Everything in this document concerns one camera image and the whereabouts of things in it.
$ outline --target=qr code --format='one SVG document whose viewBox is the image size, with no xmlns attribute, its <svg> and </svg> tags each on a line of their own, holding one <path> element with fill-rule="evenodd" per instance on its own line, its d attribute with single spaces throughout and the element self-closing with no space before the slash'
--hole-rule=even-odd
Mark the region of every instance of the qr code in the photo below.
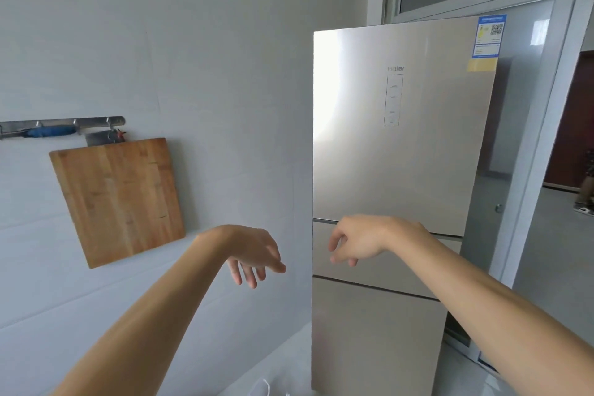
<svg viewBox="0 0 594 396">
<path fill-rule="evenodd" d="M 491 27 L 491 35 L 501 35 L 503 32 L 503 24 L 493 24 Z"/>
</svg>

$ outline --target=silver refrigerator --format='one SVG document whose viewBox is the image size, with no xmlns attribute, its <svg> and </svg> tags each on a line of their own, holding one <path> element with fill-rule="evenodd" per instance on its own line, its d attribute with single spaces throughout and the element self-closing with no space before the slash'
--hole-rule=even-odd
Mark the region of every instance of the silver refrigerator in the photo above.
<svg viewBox="0 0 594 396">
<path fill-rule="evenodd" d="M 397 257 L 332 265 L 327 244 L 365 213 L 419 220 L 460 251 L 500 21 L 314 34 L 312 387 L 326 396 L 431 394 L 445 307 Z"/>
</svg>

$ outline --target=cutting board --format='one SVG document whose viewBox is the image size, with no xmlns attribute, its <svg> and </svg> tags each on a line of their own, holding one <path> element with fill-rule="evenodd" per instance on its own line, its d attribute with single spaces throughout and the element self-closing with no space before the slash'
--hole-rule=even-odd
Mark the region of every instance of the cutting board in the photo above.
<svg viewBox="0 0 594 396">
<path fill-rule="evenodd" d="M 185 236 L 165 138 L 49 156 L 89 268 Z"/>
</svg>

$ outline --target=brown door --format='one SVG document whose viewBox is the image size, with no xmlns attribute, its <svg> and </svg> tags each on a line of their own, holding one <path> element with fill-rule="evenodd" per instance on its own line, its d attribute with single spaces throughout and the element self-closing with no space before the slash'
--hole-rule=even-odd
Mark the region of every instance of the brown door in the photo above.
<svg viewBox="0 0 594 396">
<path fill-rule="evenodd" d="M 579 187 L 590 148 L 594 148 L 594 51 L 582 52 L 575 67 L 545 183 Z"/>
</svg>

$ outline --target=forearm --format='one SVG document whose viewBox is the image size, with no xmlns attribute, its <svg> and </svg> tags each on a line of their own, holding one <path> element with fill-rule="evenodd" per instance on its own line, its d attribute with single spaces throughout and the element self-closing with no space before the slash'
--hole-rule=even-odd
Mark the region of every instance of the forearm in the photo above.
<svg viewBox="0 0 594 396">
<path fill-rule="evenodd" d="M 428 235 L 389 248 L 419 276 L 523 395 L 590 394 L 592 348 Z"/>
<path fill-rule="evenodd" d="M 199 235 L 75 365 L 54 395 L 156 394 L 200 302 L 229 256 L 223 235 L 218 230 Z"/>
</svg>

